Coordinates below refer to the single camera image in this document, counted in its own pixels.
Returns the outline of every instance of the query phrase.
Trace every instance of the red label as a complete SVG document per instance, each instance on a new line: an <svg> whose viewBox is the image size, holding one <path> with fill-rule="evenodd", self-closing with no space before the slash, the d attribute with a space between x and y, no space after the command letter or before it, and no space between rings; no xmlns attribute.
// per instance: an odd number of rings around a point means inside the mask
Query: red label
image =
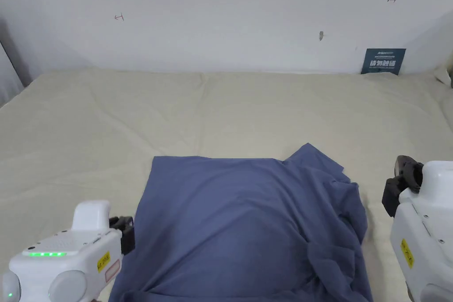
<svg viewBox="0 0 453 302"><path fill-rule="evenodd" d="M110 268L107 269L106 271L106 283L108 283L119 271L119 260L116 260L114 264Z"/></svg>

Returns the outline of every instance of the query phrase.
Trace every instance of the beige bedsheet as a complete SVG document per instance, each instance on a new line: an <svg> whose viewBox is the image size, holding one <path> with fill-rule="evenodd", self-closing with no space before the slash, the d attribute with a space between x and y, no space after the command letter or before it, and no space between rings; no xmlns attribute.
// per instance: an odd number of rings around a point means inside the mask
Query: beige bedsheet
<svg viewBox="0 0 453 302"><path fill-rule="evenodd" d="M155 155L284 159L309 142L360 185L375 300L407 301L382 190L399 154L453 160L451 91L434 74L42 75L0 109L0 269L80 201L133 214Z"/></svg>

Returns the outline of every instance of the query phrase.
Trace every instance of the yellow warning label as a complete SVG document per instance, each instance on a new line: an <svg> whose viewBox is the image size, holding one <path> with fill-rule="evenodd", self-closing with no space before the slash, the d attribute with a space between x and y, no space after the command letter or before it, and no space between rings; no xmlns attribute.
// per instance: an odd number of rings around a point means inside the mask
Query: yellow warning label
<svg viewBox="0 0 453 302"><path fill-rule="evenodd" d="M409 268L412 269L412 267L414 266L414 257L412 256L411 249L409 249L409 246L407 245L407 242L404 239L401 241L401 250L403 251L404 257L406 258Z"/></svg>
<svg viewBox="0 0 453 302"><path fill-rule="evenodd" d="M97 261L97 271L101 272L103 268L106 267L107 264L110 262L110 251L107 251L104 256Z"/></svg>

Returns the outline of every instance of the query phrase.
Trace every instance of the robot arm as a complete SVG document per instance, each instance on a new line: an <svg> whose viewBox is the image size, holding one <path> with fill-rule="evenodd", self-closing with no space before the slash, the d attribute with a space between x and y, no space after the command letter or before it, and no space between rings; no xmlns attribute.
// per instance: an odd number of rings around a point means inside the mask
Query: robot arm
<svg viewBox="0 0 453 302"><path fill-rule="evenodd" d="M109 218L110 203L80 203L73 226L29 246L3 276L5 302L91 302L135 248L132 217Z"/></svg>
<svg viewBox="0 0 453 302"><path fill-rule="evenodd" d="M399 156L382 204L411 300L453 301L453 162Z"/></svg>

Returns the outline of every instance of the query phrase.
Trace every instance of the blue cloth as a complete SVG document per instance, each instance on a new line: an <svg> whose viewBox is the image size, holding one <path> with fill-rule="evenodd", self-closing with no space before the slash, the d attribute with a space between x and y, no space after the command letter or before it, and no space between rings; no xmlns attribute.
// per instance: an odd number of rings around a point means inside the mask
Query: blue cloth
<svg viewBox="0 0 453 302"><path fill-rule="evenodd" d="M310 144L283 162L155 157L109 301L372 301L342 171Z"/></svg>

